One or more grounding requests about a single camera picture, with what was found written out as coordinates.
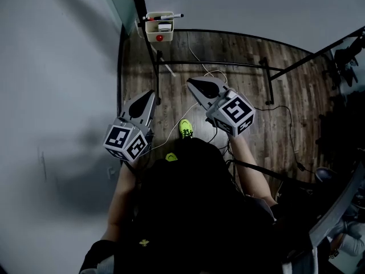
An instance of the neon yellow sneaker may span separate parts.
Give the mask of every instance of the neon yellow sneaker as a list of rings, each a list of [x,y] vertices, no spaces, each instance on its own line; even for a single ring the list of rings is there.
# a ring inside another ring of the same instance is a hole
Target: neon yellow sneaker
[[[174,153],[168,153],[166,154],[166,157],[165,159],[168,161],[168,162],[174,162],[175,160],[177,160],[177,157]]]
[[[193,136],[193,126],[191,125],[191,123],[188,120],[182,119],[179,123],[179,129],[180,129],[180,134],[183,139],[185,137]]]

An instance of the floor plank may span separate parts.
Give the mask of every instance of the floor plank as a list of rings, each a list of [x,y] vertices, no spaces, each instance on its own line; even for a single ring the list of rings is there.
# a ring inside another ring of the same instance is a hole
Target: floor plank
[[[304,58],[304,51],[237,35],[218,33],[189,33],[190,47],[201,60],[241,62],[259,64],[263,57],[267,57],[269,65],[285,68]],[[188,34],[174,33],[171,43],[155,43],[155,48],[163,51],[165,60],[195,61],[188,48]],[[196,103],[186,86],[186,80],[194,76],[203,76],[206,71],[201,65],[173,65],[170,66],[176,77],[160,66],[160,96],[162,102],[157,106],[152,129],[155,133],[152,147],[163,144],[172,127],[182,115]],[[324,57],[317,57],[291,72],[273,81],[274,106],[266,106],[269,89],[266,73],[261,69],[205,65],[209,70],[221,70],[228,78],[228,85],[243,93],[254,107],[266,109],[286,105],[291,111],[295,157],[309,171],[318,166],[330,166],[323,161],[315,140],[319,138],[320,126],[318,115],[332,110],[330,96],[336,94],[331,90],[330,80],[323,80],[322,71],[327,69]],[[222,80],[224,76],[219,72],[215,77]],[[148,56],[147,47],[137,32],[133,32],[126,41],[123,55],[124,99],[149,89],[155,89],[155,74]],[[194,106],[186,115],[193,123],[194,135],[209,141],[215,129],[205,121],[205,110],[199,105]],[[274,111],[256,112],[254,124],[249,128],[245,137],[259,166],[286,174],[292,178],[313,182],[311,172],[300,171],[295,163],[295,157],[290,141],[290,117],[287,109],[280,107]],[[155,149],[151,153],[150,165],[159,158],[174,150],[174,140],[179,137],[179,129],[171,133],[166,145]],[[212,141],[218,148],[227,144],[226,134],[219,130]],[[274,195],[279,181],[266,177],[271,192]]]

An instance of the metal stand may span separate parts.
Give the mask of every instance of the metal stand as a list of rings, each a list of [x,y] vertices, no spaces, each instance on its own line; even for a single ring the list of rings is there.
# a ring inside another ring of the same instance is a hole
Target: metal stand
[[[280,77],[283,74],[288,73],[289,71],[297,68],[300,65],[303,65],[304,63],[314,59],[315,57],[325,53],[326,51],[329,51],[331,48],[339,45],[340,43],[343,42],[343,40],[347,37],[351,37],[353,35],[356,35],[359,31],[362,31],[364,29],[364,27],[362,27],[361,29],[354,31],[352,34],[344,37],[343,39],[338,40],[337,42],[329,45],[328,47],[325,47],[323,49],[321,49],[320,51],[316,52],[316,53],[311,53],[309,54],[307,57],[299,60],[298,62],[294,63],[293,65],[289,66],[288,68],[285,69],[281,69],[281,68],[276,68],[276,67],[271,67],[269,66],[268,62],[267,62],[267,58],[264,57],[262,58],[262,60],[259,62],[260,65],[254,65],[254,64],[246,64],[246,63],[236,63],[236,62],[216,62],[216,61],[161,61],[162,58],[162,52],[158,51],[157,52],[157,59],[155,60],[155,56],[153,54],[152,48],[151,48],[151,44],[148,41],[147,38],[147,34],[146,34],[146,30],[144,27],[144,21],[143,21],[143,17],[146,16],[147,14],[147,9],[146,9],[146,5],[145,5],[145,1],[144,0],[133,0],[136,6],[136,10],[138,13],[138,18],[140,21],[140,26],[143,32],[143,37],[144,40],[146,42],[146,46],[148,49],[148,54],[149,57],[151,59],[152,62],[152,66],[153,69],[155,71],[156,74],[156,92],[157,92],[157,105],[159,105],[161,103],[161,98],[159,97],[160,93],[159,93],[159,88],[160,88],[160,78],[159,78],[159,66],[160,65],[176,65],[176,64],[212,64],[212,65],[233,65],[233,66],[241,66],[241,67],[247,67],[247,68],[258,68],[258,69],[265,69],[266,70],[266,75],[267,75],[267,82],[269,84],[269,93],[270,93],[270,99],[266,101],[267,105],[270,104],[274,104],[274,93],[273,93],[273,85],[272,85],[272,81],[277,79],[278,77]],[[245,35],[245,34],[240,34],[240,33],[231,33],[229,31],[218,31],[218,30],[198,30],[198,29],[175,29],[175,32],[177,31],[206,31],[206,32],[214,32],[214,33],[222,33],[222,34],[234,34],[234,35],[242,35],[245,37],[254,37],[254,38],[259,38],[259,37],[255,37],[252,35]],[[277,42],[274,41],[272,39],[265,39],[265,38],[260,38],[260,39],[264,39],[266,41],[271,41],[271,42],[276,42],[276,43],[280,43],[282,45],[287,45],[290,46],[288,44],[285,43],[281,43],[281,42]],[[271,76],[270,75],[270,70],[273,71],[279,71],[278,73],[276,73],[275,75]]]
[[[162,51],[157,51],[157,61],[156,61],[156,68],[157,68],[157,78],[156,78],[156,94],[157,94],[157,102],[156,104],[159,106],[161,104],[160,98],[160,60],[162,58]]]
[[[267,62],[267,58],[264,57],[264,59],[262,59],[259,63],[265,67],[267,82],[269,84],[270,100],[267,100],[265,103],[267,105],[274,104],[273,84],[271,83],[270,69],[269,69],[269,64]]]

